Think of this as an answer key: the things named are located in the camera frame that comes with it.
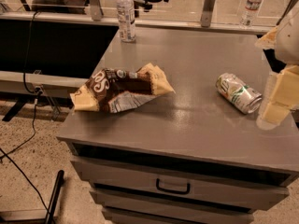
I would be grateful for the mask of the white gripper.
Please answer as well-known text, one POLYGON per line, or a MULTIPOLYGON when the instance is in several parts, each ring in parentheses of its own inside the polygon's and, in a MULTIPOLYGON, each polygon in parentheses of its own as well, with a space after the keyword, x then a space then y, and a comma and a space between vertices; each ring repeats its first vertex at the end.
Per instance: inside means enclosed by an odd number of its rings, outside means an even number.
POLYGON ((279 73, 269 73, 256 119, 260 129, 272 130, 299 105, 299 2, 279 26, 260 37, 255 46, 260 49, 275 48, 276 58, 288 63, 279 73))

